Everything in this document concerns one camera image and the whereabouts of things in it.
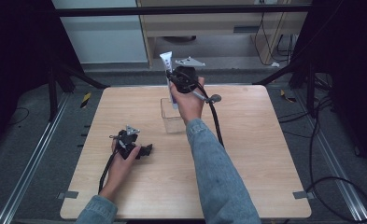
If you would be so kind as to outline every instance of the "denim sleeve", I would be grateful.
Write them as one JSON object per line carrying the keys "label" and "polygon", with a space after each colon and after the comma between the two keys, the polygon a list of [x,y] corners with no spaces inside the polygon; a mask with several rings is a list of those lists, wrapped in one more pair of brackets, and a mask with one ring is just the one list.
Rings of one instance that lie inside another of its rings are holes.
{"label": "denim sleeve", "polygon": [[206,223],[261,223],[241,176],[215,135],[200,119],[191,120],[186,133]]}
{"label": "denim sleeve", "polygon": [[113,223],[117,214],[117,207],[108,199],[95,195],[81,211],[76,223]]}

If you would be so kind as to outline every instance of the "light wood tabletop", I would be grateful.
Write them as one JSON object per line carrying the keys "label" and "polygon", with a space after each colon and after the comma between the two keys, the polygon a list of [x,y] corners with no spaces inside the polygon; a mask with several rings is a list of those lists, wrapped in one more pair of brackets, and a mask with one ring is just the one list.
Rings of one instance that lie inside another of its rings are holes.
{"label": "light wood tabletop", "polygon": [[[219,94],[215,104],[224,146],[242,176],[261,218],[304,218],[311,215],[267,90],[263,86],[206,86]],[[167,133],[160,101],[167,87],[117,87],[104,90],[65,198],[63,218],[77,218],[97,194],[99,179],[111,154],[110,135],[127,124],[140,130],[137,144],[153,144],[150,156],[135,161],[120,189],[116,218],[203,218],[194,164],[185,133]],[[208,105],[203,120],[215,131]]]}

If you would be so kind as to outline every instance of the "hand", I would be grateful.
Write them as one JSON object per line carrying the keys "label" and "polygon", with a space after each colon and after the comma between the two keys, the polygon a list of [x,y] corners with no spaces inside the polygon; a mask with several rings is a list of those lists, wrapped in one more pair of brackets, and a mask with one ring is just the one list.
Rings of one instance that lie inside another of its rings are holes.
{"label": "hand", "polygon": [[[113,140],[111,150],[113,151],[116,146],[116,140]],[[135,147],[127,160],[123,159],[122,156],[117,153],[111,162],[108,170],[108,178],[106,184],[102,188],[99,195],[109,199],[112,203],[116,199],[117,191],[121,184],[124,182],[126,176],[130,173],[131,167],[134,164],[135,157],[140,151],[140,147]]]}
{"label": "hand", "polygon": [[[205,79],[198,77],[198,82],[204,86]],[[195,96],[192,92],[180,93],[177,91],[174,83],[171,85],[171,93],[175,97],[180,116],[183,118],[184,123],[187,125],[192,119],[200,119],[203,113],[204,101]]]}

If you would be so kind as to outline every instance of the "transparent container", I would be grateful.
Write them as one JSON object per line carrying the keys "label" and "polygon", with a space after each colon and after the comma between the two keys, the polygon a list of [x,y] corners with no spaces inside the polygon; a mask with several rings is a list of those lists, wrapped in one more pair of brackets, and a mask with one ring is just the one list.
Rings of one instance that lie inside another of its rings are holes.
{"label": "transparent container", "polygon": [[161,99],[161,115],[167,133],[186,131],[186,125],[183,118],[180,117],[179,110],[172,107],[172,103],[168,98]]}

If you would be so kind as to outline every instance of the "toothpaste tube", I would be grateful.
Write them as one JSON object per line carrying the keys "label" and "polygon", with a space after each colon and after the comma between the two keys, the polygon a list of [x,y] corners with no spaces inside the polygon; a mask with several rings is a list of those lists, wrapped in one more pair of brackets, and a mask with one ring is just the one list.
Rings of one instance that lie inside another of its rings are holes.
{"label": "toothpaste tube", "polygon": [[[171,63],[171,58],[172,58],[172,51],[169,51],[169,52],[166,52],[166,53],[163,53],[163,54],[160,54],[160,57],[162,59],[162,62],[163,62],[163,66],[165,68],[165,74],[167,75],[167,72],[173,72],[174,70],[172,69],[172,63]],[[171,83],[169,81],[169,79],[167,78],[166,79],[166,83],[168,85],[168,90],[169,90],[169,99],[170,101],[172,102],[172,107],[174,109],[177,109],[177,102],[176,102],[176,99],[174,98],[174,96],[172,95],[171,93],[171,89],[170,89],[170,86],[171,86]]]}

